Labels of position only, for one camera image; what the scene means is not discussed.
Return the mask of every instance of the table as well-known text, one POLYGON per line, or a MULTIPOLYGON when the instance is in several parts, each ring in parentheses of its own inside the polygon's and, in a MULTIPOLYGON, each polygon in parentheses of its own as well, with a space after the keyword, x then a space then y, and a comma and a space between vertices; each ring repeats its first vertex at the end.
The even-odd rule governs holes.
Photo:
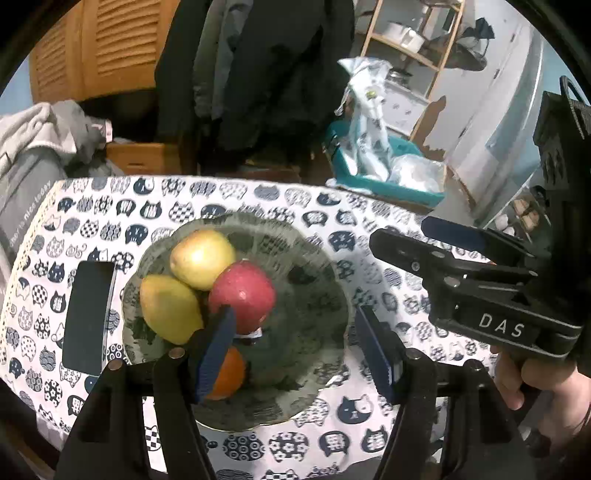
MULTIPOLYGON (((421 279, 375 259, 369 234, 393 228, 485 261, 480 254, 422 236, 421 216, 379 200, 296 184, 205 177, 116 177, 58 182, 41 205, 15 263, 0 317, 0 374, 35 410, 40 430, 61 446, 95 377, 61 364, 64 323, 81 260, 116 261, 107 359, 125 357, 120 292, 152 242, 184 222, 227 211, 249 211, 291 223, 322 245, 354 306, 365 304, 400 335, 437 361, 490 365, 488 345, 428 321, 421 279)), ((218 478, 296 479, 344 471, 381 455, 396 408, 380 397, 354 329, 345 338, 343 368, 326 372, 330 387, 287 422, 228 434, 200 427, 218 478)), ((152 467, 165 471, 153 400, 144 401, 152 467)))

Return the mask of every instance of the green fruit bowl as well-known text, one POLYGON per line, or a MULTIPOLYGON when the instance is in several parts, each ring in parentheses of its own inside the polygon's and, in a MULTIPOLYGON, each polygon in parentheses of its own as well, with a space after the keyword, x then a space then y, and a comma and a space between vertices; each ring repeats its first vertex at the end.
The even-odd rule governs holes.
MULTIPOLYGON (((237 339, 247 364, 242 387, 225 400, 194 406, 196 420, 225 432, 243 432, 289 420, 307 407, 326 386, 327 371, 335 374, 343 361, 344 334, 352 307, 336 280, 329 257, 306 241, 296 228, 250 213, 228 213, 179 227, 153 243, 129 279, 123 295, 123 342, 133 363, 164 355, 172 345, 144 321, 139 286, 148 274, 171 275, 170 252, 199 229, 226 235, 237 251, 267 274, 277 301, 262 324, 258 339, 237 339)), ((206 294, 200 294, 207 320, 206 294)))

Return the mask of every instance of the human hand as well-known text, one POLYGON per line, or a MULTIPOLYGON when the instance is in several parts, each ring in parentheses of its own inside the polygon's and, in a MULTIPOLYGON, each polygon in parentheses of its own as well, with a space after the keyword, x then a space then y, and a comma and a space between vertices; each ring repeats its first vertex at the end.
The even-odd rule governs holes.
POLYGON ((495 367, 495 384, 511 410, 524 402, 521 384, 539 390, 550 390, 554 400, 544 415, 538 430, 552 442, 552 448, 565 445, 583 427, 591 405, 591 379, 580 374, 572 361, 546 362, 530 358, 521 370, 507 352, 491 346, 500 353, 495 367))

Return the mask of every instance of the orange fruit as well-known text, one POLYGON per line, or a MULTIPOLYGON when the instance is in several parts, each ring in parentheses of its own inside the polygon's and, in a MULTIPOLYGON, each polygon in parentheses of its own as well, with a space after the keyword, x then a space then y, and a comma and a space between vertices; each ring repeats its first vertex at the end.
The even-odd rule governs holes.
POLYGON ((230 346, 226 358, 222 363, 220 372, 217 374, 213 389, 207 397, 208 400, 223 400, 236 393, 246 374, 244 359, 235 346, 230 346))

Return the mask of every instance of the louvered door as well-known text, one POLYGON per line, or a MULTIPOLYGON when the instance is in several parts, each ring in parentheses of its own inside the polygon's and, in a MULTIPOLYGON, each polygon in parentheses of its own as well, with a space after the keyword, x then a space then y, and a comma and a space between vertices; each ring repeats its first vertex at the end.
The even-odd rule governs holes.
POLYGON ((34 102, 84 98, 80 44, 83 4, 76 4, 33 48, 29 66, 34 102))
POLYGON ((152 88, 179 0, 85 0, 82 66, 87 98, 152 88))

